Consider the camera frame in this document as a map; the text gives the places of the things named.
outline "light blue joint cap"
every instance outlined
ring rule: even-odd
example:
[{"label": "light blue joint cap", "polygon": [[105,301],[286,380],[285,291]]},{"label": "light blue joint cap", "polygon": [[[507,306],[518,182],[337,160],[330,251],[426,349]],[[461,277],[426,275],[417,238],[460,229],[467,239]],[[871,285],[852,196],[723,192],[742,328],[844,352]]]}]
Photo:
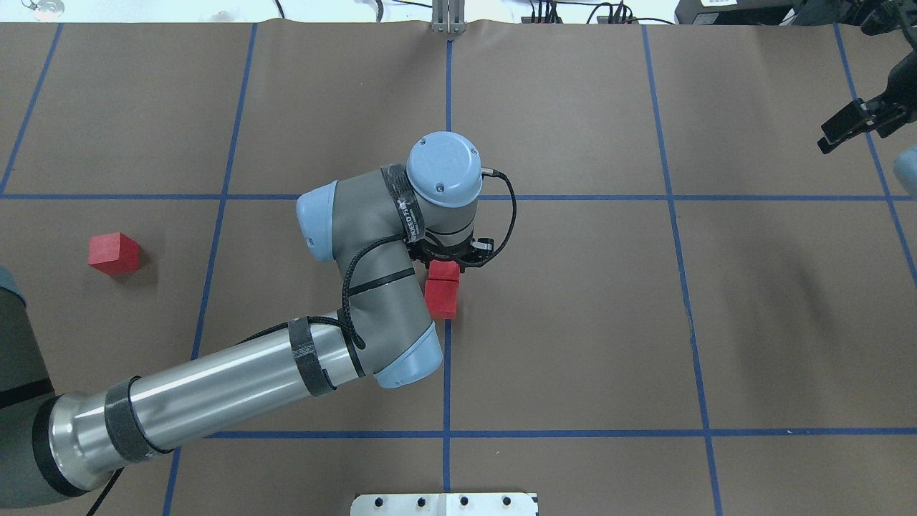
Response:
[{"label": "light blue joint cap", "polygon": [[439,347],[439,336],[436,335],[435,323],[424,334],[411,344],[411,347],[388,364],[385,369],[376,373],[376,381],[382,388],[396,388],[413,384],[426,378],[443,363],[443,348]]},{"label": "light blue joint cap", "polygon": [[895,160],[895,175],[911,198],[917,201],[917,145],[902,152]]},{"label": "light blue joint cap", "polygon": [[16,280],[13,279],[13,275],[6,270],[6,267],[0,265],[0,288],[5,288],[13,294],[19,296],[22,299],[22,303],[26,303],[26,299],[22,297],[22,293],[19,292],[19,288],[16,286]]},{"label": "light blue joint cap", "polygon": [[414,144],[407,177],[421,197],[443,208],[467,206],[484,183],[478,150],[464,136],[444,130]]},{"label": "light blue joint cap", "polygon": [[302,194],[296,201],[296,217],[303,230],[305,245],[319,262],[335,259],[331,247],[331,218],[335,210],[337,181]]}]

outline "red block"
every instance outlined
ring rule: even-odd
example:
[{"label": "red block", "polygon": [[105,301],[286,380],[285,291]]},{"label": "red block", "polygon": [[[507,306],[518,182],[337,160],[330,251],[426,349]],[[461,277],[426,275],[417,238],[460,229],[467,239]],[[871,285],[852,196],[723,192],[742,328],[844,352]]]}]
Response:
[{"label": "red block", "polygon": [[426,280],[424,300],[433,319],[454,319],[459,297],[459,282],[441,279]]},{"label": "red block", "polygon": [[140,268],[140,246],[124,233],[89,239],[89,265],[107,275],[133,273]]},{"label": "red block", "polygon": [[430,274],[426,279],[441,279],[458,282],[460,273],[459,264],[434,260],[430,262]]}]

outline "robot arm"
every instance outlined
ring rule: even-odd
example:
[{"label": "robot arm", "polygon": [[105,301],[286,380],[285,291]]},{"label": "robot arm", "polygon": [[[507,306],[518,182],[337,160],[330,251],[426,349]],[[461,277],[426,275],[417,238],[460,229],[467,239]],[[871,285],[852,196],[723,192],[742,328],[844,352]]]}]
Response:
[{"label": "robot arm", "polygon": [[479,266],[496,254],[472,236],[482,170],[468,140],[438,132],[406,166],[303,195],[306,243],[344,277],[340,310],[94,395],[54,396],[25,303],[0,288],[0,507],[80,496],[118,468],[365,375],[393,388],[435,371],[442,349],[411,261]]}]

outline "black strap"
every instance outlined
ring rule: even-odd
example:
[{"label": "black strap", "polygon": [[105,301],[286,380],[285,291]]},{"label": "black strap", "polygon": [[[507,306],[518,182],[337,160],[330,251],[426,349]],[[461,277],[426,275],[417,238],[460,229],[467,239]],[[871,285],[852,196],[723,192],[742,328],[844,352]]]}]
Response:
[{"label": "black strap", "polygon": [[419,241],[424,238],[424,215],[420,212],[420,203],[417,194],[407,177],[407,170],[400,163],[392,163],[381,168],[382,179],[389,187],[392,202],[398,210],[398,217],[402,220],[407,241]]},{"label": "black strap", "polygon": [[134,376],[105,393],[105,430],[108,438],[125,460],[134,463],[150,460],[157,453],[167,454],[171,451],[153,446],[140,429],[134,405],[130,402],[130,386],[139,379],[140,376]]},{"label": "black strap", "polygon": [[[341,308],[337,311],[337,320],[343,320],[343,317],[344,309]],[[353,370],[357,372],[358,377],[364,377],[366,373],[363,372],[363,364],[359,362],[359,356],[357,356],[357,345],[347,331],[342,331],[341,335],[344,337],[344,344],[347,346],[347,353],[350,355],[350,363],[353,364]]]},{"label": "black strap", "polygon": [[393,281],[398,281],[399,279],[406,278],[407,276],[414,275],[414,268],[408,267],[403,271],[398,271],[397,273],[391,273],[390,275],[385,275],[381,278],[368,281],[362,285],[352,286],[349,290],[351,296],[356,296],[357,294],[362,294],[367,290],[372,290],[378,286],[388,285]]},{"label": "black strap", "polygon": [[336,389],[328,380],[322,365],[318,363],[318,354],[315,352],[315,342],[312,340],[312,329],[309,327],[309,318],[301,317],[291,320],[288,324],[290,332],[290,349],[293,351],[293,360],[299,369],[299,376],[303,378],[305,388],[309,394],[318,398]]},{"label": "black strap", "polygon": [[24,386],[9,388],[0,392],[0,410],[46,394],[54,394],[54,386],[50,378],[42,378]]},{"label": "black strap", "polygon": [[74,498],[89,491],[77,488],[70,483],[70,480],[67,480],[67,477],[58,469],[54,461],[54,454],[51,452],[51,411],[60,398],[60,396],[49,398],[48,401],[41,404],[38,413],[35,414],[35,422],[32,423],[32,454],[35,455],[35,464],[39,467],[39,472],[45,482],[48,482],[49,486],[63,496]]}]

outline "white bracket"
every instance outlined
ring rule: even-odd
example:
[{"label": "white bracket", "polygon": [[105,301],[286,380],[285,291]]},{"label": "white bracket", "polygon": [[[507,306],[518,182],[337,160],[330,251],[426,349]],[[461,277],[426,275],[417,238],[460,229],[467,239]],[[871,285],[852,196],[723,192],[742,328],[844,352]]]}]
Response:
[{"label": "white bracket", "polygon": [[538,516],[536,493],[360,495],[350,516]]},{"label": "white bracket", "polygon": [[437,34],[465,32],[465,0],[433,0],[433,31]]}]

